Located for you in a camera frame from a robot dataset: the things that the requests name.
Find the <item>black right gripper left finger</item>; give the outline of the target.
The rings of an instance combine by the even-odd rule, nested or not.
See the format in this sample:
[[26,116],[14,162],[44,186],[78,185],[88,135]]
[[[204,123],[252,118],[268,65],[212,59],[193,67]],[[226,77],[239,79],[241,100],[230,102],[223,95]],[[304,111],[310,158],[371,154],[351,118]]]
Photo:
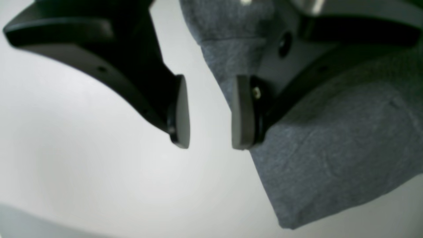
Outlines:
[[186,80],[165,65],[152,0],[35,0],[5,25],[9,43],[100,81],[187,149]]

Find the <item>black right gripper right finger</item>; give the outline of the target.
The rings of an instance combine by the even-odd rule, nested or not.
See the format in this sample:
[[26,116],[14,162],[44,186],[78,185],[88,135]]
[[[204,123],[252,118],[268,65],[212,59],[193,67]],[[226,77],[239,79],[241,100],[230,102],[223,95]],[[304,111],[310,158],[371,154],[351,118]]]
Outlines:
[[331,77],[365,61],[417,44],[422,27],[393,20],[275,16],[258,71],[238,75],[232,91],[232,147],[263,143],[270,127]]

